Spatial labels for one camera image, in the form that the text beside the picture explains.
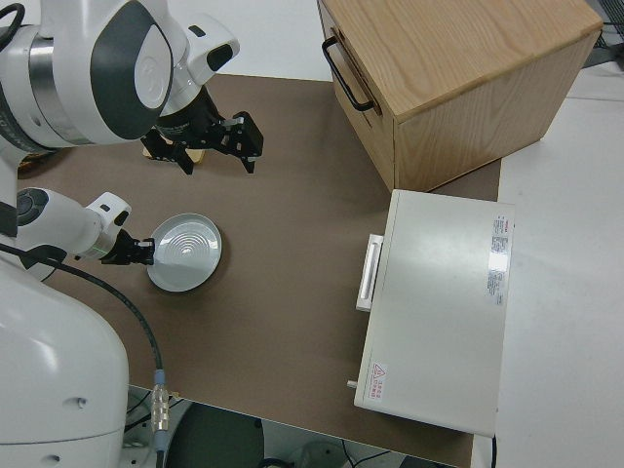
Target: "cable connector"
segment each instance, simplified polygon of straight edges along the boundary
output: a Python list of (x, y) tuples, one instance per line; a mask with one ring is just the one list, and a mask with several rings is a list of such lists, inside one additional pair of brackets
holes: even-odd
[(154, 373), (152, 390), (152, 431), (154, 449), (165, 451), (169, 445), (169, 392), (165, 386), (165, 372), (162, 369)]

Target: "warning label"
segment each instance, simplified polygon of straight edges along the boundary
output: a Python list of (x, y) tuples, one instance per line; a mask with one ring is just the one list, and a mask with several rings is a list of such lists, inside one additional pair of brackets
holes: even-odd
[(385, 385), (388, 366), (380, 363), (372, 363), (370, 368), (370, 382), (368, 398), (370, 400), (383, 400), (383, 387)]
[(500, 215), (491, 228), (487, 266), (487, 297), (496, 305), (505, 302), (505, 282), (509, 263), (509, 219)]

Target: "black handle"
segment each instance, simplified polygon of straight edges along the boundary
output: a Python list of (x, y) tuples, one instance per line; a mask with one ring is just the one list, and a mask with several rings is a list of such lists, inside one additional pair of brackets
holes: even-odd
[(332, 37), (326, 39), (323, 42), (323, 55), (325, 56), (325, 59), (330, 64), (331, 71), (333, 72), (333, 74), (335, 75), (336, 79), (338, 80), (338, 83), (340, 83), (340, 86), (344, 90), (344, 93), (349, 98), (349, 101), (351, 102), (351, 105), (353, 105), (353, 107), (356, 110), (364, 112), (365, 110), (370, 110), (370, 109), (374, 108), (374, 102), (372, 100), (370, 100), (368, 102), (358, 102), (355, 99), (355, 96), (353, 96), (353, 92), (351, 91), (351, 88), (349, 88), (349, 85), (347, 85), (346, 81), (344, 81), (344, 78), (340, 74), (340, 71), (338, 70), (338, 67), (335, 66), (335, 63), (333, 62), (333, 59), (330, 56), (330, 53), (328, 52), (328, 49), (331, 46), (333, 46), (333, 45), (335, 45), (337, 43), (338, 43), (338, 40), (335, 38), (335, 36), (332, 36)]

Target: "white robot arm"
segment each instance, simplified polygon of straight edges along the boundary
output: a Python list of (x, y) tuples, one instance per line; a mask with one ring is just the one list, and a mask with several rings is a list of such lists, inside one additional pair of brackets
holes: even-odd
[[(16, 468), (116, 468), (128, 385), (121, 341), (96, 312), (26, 272), (43, 278), (52, 267), (6, 252), (19, 245), (48, 249), (45, 258), (127, 263), (148, 262), (153, 246), (125, 234), (130, 207), (112, 194), (82, 207), (28, 189), (18, 203), (18, 164), (28, 153), (141, 138), (155, 159), (188, 174), (186, 148), (233, 154), (252, 172), (262, 135), (246, 112), (221, 117), (203, 86), (239, 50), (203, 13), (178, 22), (166, 0), (42, 0), (41, 24), (21, 25), (20, 4), (0, 18), (13, 12), (12, 25), (0, 28), (0, 460)], [(155, 383), (162, 465), (162, 369)]]

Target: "wooden box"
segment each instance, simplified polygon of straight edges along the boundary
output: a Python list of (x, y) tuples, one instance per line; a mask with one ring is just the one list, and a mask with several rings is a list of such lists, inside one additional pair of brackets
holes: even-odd
[(318, 1), (351, 125), (419, 191), (541, 139), (602, 27), (584, 0)]

